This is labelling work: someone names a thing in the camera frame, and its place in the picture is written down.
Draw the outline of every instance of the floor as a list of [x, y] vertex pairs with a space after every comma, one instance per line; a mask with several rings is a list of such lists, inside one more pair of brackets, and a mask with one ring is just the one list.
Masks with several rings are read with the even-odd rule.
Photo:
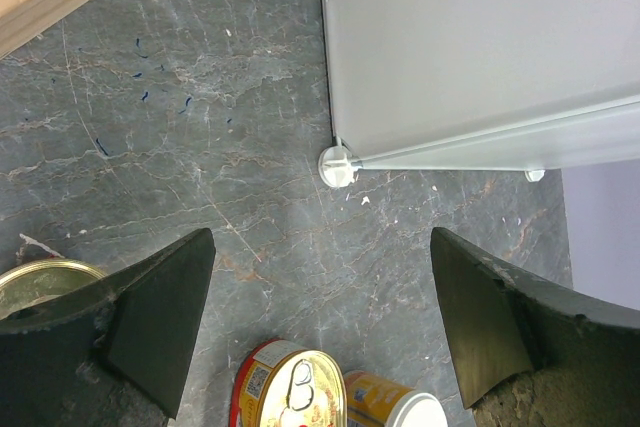
[[434, 226], [571, 283], [559, 172], [322, 184], [320, 0], [92, 0], [0, 62], [0, 102], [0, 271], [42, 255], [29, 238], [113, 272], [213, 230], [177, 426], [226, 425], [240, 362], [273, 336], [426, 389], [451, 426], [472, 425], [436, 302]]

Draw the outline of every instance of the purple wall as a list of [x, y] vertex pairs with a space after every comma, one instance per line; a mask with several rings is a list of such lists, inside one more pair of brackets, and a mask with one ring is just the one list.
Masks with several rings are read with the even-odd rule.
[[563, 169], [573, 287], [640, 310], [640, 160]]

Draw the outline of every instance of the white plastic foot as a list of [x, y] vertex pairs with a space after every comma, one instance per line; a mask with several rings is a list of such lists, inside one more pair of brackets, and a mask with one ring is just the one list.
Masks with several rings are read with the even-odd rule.
[[527, 170], [525, 171], [524, 176], [529, 182], [540, 182], [542, 177], [544, 177], [544, 173], [544, 170]]
[[351, 161], [351, 152], [342, 145], [326, 149], [318, 159], [318, 171], [322, 181], [334, 189], [353, 183], [354, 174], [358, 169]]

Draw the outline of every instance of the can lid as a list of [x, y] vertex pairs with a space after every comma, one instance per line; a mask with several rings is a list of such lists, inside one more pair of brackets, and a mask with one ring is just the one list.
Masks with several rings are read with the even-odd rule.
[[426, 392], [405, 394], [393, 407], [386, 427], [447, 427], [438, 399]]
[[106, 277], [101, 270], [70, 259], [45, 259], [0, 275], [0, 319], [18, 310], [72, 292]]
[[259, 425], [346, 427], [346, 391], [335, 360], [324, 352], [303, 350], [278, 365]]

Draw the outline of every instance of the canned food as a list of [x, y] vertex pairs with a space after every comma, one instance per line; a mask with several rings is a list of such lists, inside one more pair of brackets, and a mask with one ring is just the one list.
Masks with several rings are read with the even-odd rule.
[[438, 399], [362, 371], [345, 374], [348, 427], [446, 427]]
[[346, 427], [346, 396], [336, 362], [281, 339], [243, 362], [231, 397], [229, 427]]
[[106, 275], [96, 267], [69, 259], [38, 260], [16, 267], [0, 275], [0, 319]]

